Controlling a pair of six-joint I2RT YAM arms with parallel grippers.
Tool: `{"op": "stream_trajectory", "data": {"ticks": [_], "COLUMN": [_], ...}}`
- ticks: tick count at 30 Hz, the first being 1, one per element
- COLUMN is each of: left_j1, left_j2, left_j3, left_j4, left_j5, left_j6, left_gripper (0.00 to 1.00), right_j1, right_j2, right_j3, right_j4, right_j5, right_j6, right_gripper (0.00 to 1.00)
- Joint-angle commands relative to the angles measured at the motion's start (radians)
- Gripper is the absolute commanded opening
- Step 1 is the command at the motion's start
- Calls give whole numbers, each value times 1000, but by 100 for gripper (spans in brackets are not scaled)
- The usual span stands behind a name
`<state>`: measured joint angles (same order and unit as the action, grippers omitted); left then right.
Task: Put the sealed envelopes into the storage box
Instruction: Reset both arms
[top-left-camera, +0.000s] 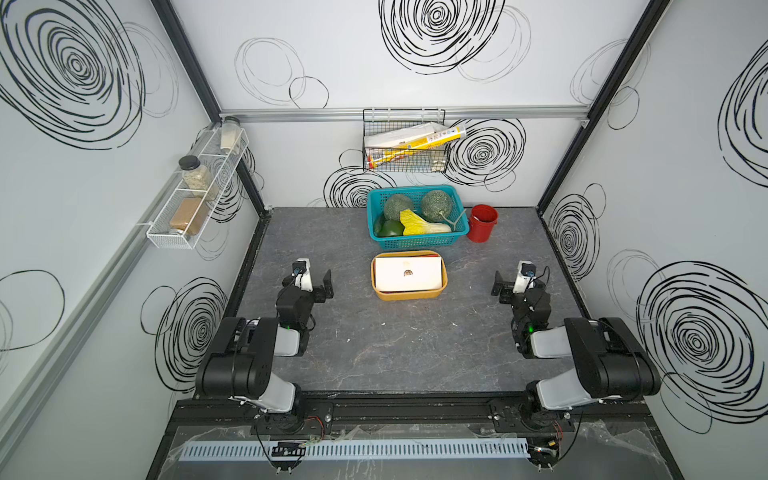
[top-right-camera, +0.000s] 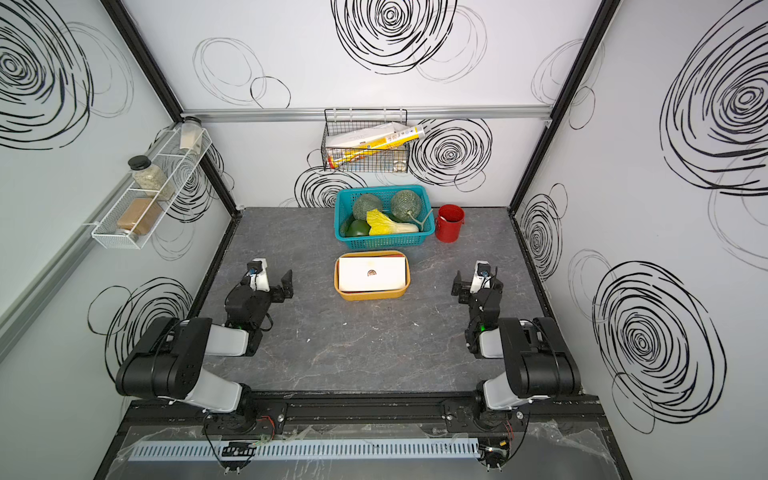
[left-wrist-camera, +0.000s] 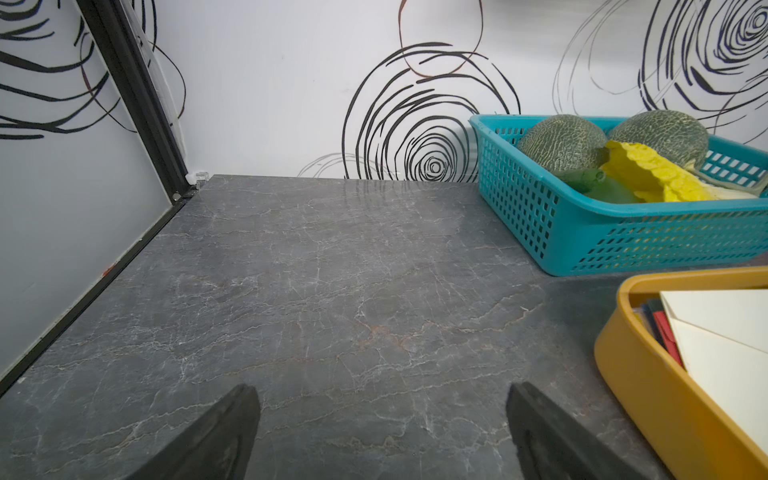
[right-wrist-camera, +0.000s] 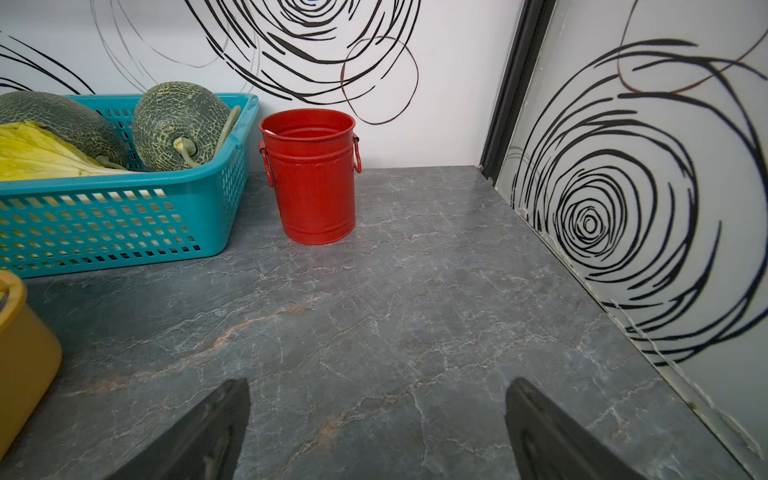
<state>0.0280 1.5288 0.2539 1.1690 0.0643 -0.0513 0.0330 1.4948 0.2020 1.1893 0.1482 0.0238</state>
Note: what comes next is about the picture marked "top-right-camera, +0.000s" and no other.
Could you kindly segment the white envelope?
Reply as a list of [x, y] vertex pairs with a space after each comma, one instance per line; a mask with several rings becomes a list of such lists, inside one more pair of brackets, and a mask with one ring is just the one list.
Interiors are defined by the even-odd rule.
[[338, 262], [342, 292], [390, 291], [405, 285], [406, 260], [402, 256], [344, 257]]

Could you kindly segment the yellow storage box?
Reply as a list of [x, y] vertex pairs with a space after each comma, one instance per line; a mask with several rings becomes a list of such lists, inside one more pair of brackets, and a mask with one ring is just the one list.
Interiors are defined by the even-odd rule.
[[405, 292], [407, 291], [411, 283], [409, 261], [406, 255], [404, 256], [404, 258], [406, 260], [406, 285], [403, 288], [400, 288], [397, 290], [390, 290], [390, 291], [347, 292], [347, 293], [342, 292], [339, 290], [339, 287], [338, 287], [338, 262], [341, 258], [338, 258], [336, 260], [335, 266], [334, 266], [334, 288], [336, 289], [337, 293], [344, 300], [347, 300], [347, 301], [368, 301], [368, 300], [385, 300], [385, 299], [400, 298], [405, 294]]

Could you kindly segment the red envelope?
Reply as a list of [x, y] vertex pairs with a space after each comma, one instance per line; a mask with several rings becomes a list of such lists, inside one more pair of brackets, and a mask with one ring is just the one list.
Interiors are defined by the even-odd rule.
[[342, 255], [339, 258], [388, 258], [388, 257], [404, 257], [402, 252], [396, 250], [384, 250], [384, 251], [360, 251], [349, 252]]

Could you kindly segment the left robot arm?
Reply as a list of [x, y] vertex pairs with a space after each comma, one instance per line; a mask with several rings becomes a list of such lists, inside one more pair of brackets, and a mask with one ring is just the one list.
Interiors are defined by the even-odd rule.
[[154, 320], [116, 376], [119, 394], [141, 399], [180, 401], [216, 414], [244, 408], [249, 388], [204, 367], [208, 357], [252, 357], [274, 326], [269, 309], [294, 295], [293, 272], [277, 285], [268, 281], [267, 264], [257, 258], [225, 299], [226, 322], [210, 318]]

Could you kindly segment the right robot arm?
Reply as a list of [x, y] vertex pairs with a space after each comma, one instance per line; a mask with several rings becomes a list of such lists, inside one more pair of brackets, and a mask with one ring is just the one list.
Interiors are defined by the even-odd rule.
[[476, 264], [472, 279], [457, 274], [451, 285], [451, 295], [468, 307], [464, 331], [468, 351], [504, 363], [501, 374], [478, 386], [484, 408], [511, 411], [580, 393], [580, 371], [557, 322], [551, 317], [502, 317], [502, 294], [503, 283], [484, 262]]

